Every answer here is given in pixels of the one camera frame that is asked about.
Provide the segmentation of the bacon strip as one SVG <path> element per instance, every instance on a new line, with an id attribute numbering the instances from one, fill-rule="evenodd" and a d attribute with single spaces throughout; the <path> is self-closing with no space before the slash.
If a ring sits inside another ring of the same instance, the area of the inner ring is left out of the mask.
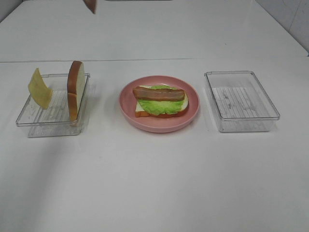
<path id="1" fill-rule="evenodd" d="M 151 101 L 182 101 L 185 98 L 185 91 L 182 89 L 160 88 L 152 89 L 146 87 L 135 87 L 133 95 L 138 100 Z"/>
<path id="2" fill-rule="evenodd" d="M 96 13 L 97 0 L 83 0 L 86 7 L 93 13 Z"/>

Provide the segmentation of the pink round plate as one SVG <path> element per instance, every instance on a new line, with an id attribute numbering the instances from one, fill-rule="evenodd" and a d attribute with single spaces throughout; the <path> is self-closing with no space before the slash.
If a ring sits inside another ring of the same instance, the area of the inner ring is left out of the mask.
<path id="1" fill-rule="evenodd" d="M 132 89 L 140 85 L 168 85 L 183 89 L 189 100 L 189 105 L 185 114 L 170 118 L 158 118 L 153 116 L 135 117 L 137 100 L 133 95 Z M 127 84 L 119 95 L 119 105 L 124 117 L 131 125 L 144 131 L 165 133 L 180 130 L 191 123 L 199 112 L 200 100 L 196 90 L 185 81 L 171 76 L 152 75 L 138 78 Z"/>

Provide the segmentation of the clear right plastic tray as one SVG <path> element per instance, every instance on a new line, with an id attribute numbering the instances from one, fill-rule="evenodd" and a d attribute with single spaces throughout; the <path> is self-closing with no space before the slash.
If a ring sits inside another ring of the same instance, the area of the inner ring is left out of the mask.
<path id="1" fill-rule="evenodd" d="M 270 131 L 280 119 L 254 72 L 206 72 L 204 76 L 219 132 Z"/>

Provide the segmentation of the clear plastic tray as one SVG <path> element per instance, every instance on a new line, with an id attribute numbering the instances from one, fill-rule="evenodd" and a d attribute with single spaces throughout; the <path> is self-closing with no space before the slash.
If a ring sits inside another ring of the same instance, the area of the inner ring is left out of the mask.
<path id="1" fill-rule="evenodd" d="M 206 72 L 204 76 L 219 132 L 270 131 L 280 119 L 254 72 Z"/>
<path id="2" fill-rule="evenodd" d="M 42 109 L 31 96 L 28 97 L 17 120 L 28 138 L 71 136 L 80 134 L 88 125 L 90 117 L 90 98 L 94 87 L 90 85 L 90 74 L 85 74 L 85 87 L 78 117 L 70 120 L 67 99 L 67 73 L 44 74 L 45 84 L 53 90 L 47 109 Z"/>

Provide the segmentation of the clear left plastic tray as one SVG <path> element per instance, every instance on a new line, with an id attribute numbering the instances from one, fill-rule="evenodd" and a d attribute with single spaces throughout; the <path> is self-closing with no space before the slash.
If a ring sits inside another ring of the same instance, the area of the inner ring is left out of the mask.
<path id="1" fill-rule="evenodd" d="M 31 96 L 28 97 L 17 120 L 28 138 L 71 136 L 80 134 L 88 125 L 90 117 L 90 98 L 94 87 L 90 85 L 90 74 L 85 74 L 85 87 L 78 117 L 70 120 L 67 99 L 67 73 L 44 74 L 45 84 L 53 90 L 47 109 L 42 109 Z"/>

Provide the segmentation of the yellow cheese slice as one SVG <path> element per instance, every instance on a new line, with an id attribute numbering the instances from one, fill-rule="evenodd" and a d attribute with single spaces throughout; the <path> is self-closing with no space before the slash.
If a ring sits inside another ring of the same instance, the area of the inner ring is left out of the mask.
<path id="1" fill-rule="evenodd" d="M 36 68 L 31 81 L 28 84 L 28 90 L 33 100 L 42 108 L 47 109 L 52 99 L 53 90 L 48 88 L 40 74 L 39 68 Z"/>

